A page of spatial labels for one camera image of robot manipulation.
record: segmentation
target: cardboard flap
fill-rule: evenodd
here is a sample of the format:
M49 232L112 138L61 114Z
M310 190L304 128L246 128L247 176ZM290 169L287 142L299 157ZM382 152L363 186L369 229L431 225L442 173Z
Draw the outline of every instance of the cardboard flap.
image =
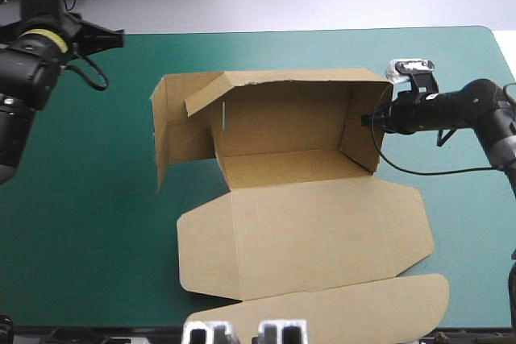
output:
M185 289L237 300L392 278L434 247L418 191L370 176L236 189L177 228Z
M223 96L237 86L258 85L279 81L379 81L384 77L371 72L367 68L330 68L330 69L297 69L268 70L246 72L224 72L212 80L204 88L185 99L188 115L197 113L211 102Z
M181 286L196 292L231 298L239 293L239 263L231 196L224 195L177 221Z
M194 313L189 321L229 321L251 342L263 320L305 319L310 344L413 342L446 311L449 287L438 274L299 292Z

